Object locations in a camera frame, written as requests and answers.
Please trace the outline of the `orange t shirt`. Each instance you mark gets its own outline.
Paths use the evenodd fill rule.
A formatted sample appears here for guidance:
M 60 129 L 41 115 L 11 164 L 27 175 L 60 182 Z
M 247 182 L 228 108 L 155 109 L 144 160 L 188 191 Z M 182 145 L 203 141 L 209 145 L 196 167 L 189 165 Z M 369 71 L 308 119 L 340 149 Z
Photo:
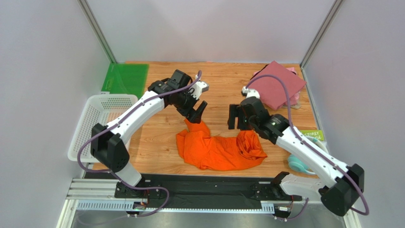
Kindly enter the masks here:
M 252 130 L 240 131 L 234 137 L 212 136 L 204 122 L 184 122 L 187 129 L 176 135 L 178 154 L 200 170 L 241 171 L 261 165 L 267 158 Z

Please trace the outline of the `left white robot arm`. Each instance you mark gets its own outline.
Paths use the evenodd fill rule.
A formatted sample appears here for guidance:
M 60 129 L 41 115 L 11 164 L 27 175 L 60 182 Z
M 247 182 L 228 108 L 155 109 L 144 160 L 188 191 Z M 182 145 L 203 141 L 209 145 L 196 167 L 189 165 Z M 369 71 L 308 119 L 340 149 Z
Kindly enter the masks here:
M 90 152 L 98 162 L 107 167 L 116 178 L 129 186 L 136 186 L 142 175 L 130 163 L 126 144 L 132 135 L 147 120 L 167 106 L 173 105 L 178 112 L 192 123 L 200 123 L 206 102 L 194 109 L 202 93 L 209 85 L 199 79 L 192 83 L 187 79 L 155 81 L 144 95 L 127 111 L 106 125 L 96 124 L 92 128 Z

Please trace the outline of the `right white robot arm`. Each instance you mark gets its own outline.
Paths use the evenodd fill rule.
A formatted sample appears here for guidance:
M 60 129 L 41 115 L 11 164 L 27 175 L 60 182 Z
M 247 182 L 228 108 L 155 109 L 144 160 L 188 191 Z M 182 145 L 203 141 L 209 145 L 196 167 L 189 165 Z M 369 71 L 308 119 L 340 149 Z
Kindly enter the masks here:
M 363 194 L 364 169 L 358 164 L 349 166 L 317 148 L 289 119 L 280 114 L 269 114 L 260 99 L 248 97 L 240 104 L 230 105 L 228 128 L 253 130 L 312 169 L 317 179 L 280 172 L 272 184 L 285 194 L 320 200 L 330 212 L 341 217 L 349 210 L 359 212 L 353 205 L 361 200 L 365 208 L 361 214 L 369 214 Z

